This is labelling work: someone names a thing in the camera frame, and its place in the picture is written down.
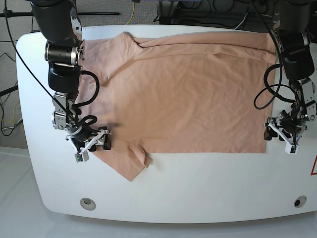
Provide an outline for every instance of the white tabletop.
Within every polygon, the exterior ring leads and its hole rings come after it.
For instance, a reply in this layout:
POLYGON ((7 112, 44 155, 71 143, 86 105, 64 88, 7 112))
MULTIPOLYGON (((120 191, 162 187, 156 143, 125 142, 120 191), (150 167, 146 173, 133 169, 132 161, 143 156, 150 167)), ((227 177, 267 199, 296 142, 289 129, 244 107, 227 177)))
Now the white tabletop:
MULTIPOLYGON (((83 39, 111 38, 127 31, 134 37, 156 38, 182 33, 224 31, 194 26, 128 25, 83 28, 83 39)), ((48 87, 46 40, 41 33, 22 36, 17 48, 27 65, 48 87)), ((317 59, 317 46, 311 51, 317 59)), ((45 206, 55 212, 109 220, 151 223, 211 223, 254 220, 317 210, 317 123, 308 123, 299 153, 287 155, 285 143, 267 143, 265 154, 151 154, 153 162, 132 182, 90 154, 76 163, 66 132, 52 127, 52 100, 17 60, 19 95, 25 133, 45 206), (306 204, 294 207, 297 197, 306 204), (80 200, 95 201, 94 211, 80 200)), ((317 82, 317 75, 312 76, 317 82)), ((281 90, 292 97, 287 90, 281 90)), ((275 101, 273 114, 289 105, 275 101)))

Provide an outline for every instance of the yellow cable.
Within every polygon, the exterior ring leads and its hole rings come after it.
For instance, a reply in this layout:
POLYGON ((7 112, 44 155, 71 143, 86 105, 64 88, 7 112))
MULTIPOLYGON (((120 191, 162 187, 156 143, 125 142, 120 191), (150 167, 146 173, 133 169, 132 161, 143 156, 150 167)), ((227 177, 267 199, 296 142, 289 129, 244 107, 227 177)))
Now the yellow cable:
POLYGON ((14 108, 13 108, 13 121, 14 121, 14 124, 16 124, 14 112, 15 112, 16 106, 18 106, 19 104, 20 104, 20 102, 18 102, 17 104, 15 104, 15 106, 14 106, 14 108))
POLYGON ((10 120, 3 119, 3 120, 1 120, 1 121, 7 121, 7 122, 12 123, 13 125, 15 125, 15 123, 12 122, 12 121, 10 121, 10 120))
POLYGON ((128 25, 132 21, 132 18, 134 16, 134 10, 135 10, 135 2, 133 3, 132 16, 131 16, 130 20, 125 25, 128 25))

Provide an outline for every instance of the gray floor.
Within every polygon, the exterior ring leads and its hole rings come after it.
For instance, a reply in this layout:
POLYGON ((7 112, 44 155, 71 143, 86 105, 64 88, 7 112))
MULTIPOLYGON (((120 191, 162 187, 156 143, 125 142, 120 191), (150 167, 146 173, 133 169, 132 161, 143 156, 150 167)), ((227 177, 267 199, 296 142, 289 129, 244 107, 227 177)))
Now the gray floor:
MULTIPOLYGON (((29 2, 25 0, 8 0, 7 7, 13 12, 30 12, 29 2)), ((131 17, 133 3, 131 0, 77 0, 77 8, 79 12, 98 12, 98 11, 117 11, 119 16, 81 16, 82 26, 98 26, 98 25, 121 25, 125 24, 131 17)), ((4 0, 0 0, 0 11, 4 8, 4 0)), ((157 24, 152 20, 157 15, 156 3, 154 1, 142 1, 136 4, 134 17, 130 24, 157 24)), ((13 17, 9 19, 10 30, 14 40, 19 39, 24 34, 31 31, 31 17, 13 17)), ((36 20, 33 24, 34 29, 37 28, 36 20)), ((0 18, 0 41, 9 40, 6 30, 5 19, 0 18)), ((15 59, 15 52, 10 42, 0 43, 0 55, 8 53, 15 59)), ((0 58, 0 91, 12 87, 16 81, 16 66, 7 56, 0 58)), ((5 119, 13 120, 12 111, 16 103, 19 102, 19 94, 13 92, 4 105, 5 119)), ((17 120, 21 118, 21 110, 18 105, 15 110, 17 120)), ((11 126, 9 122, 5 122, 5 126, 11 126)), ((27 148, 24 127, 19 126, 11 136, 4 137, 0 134, 0 146, 27 148)))

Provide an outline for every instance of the round hole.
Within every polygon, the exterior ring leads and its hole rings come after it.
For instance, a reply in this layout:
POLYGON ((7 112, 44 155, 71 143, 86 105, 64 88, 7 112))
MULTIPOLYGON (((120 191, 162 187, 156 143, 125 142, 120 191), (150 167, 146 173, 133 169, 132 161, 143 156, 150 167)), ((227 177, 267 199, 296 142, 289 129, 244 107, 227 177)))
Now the round hole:
POLYGON ((300 208, 302 206, 304 206, 304 204, 306 203, 307 198, 306 196, 300 196, 299 198, 297 198, 294 202, 294 207, 296 208, 300 208))
POLYGON ((80 200, 80 205, 88 211, 92 211, 96 208, 95 202, 89 198, 82 198, 80 200))

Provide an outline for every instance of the red warning sign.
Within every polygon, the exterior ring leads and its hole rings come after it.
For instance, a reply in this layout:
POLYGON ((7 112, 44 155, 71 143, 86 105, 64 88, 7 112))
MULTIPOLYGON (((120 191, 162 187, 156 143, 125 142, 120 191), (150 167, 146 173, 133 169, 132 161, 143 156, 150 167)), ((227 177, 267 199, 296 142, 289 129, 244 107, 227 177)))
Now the red warning sign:
POLYGON ((317 166, 316 166, 316 162, 317 162, 317 155, 316 155, 316 158, 315 158, 315 162, 314 162, 314 166, 313 166, 313 169, 312 169, 312 173, 311 173, 311 175, 317 175, 317 166))

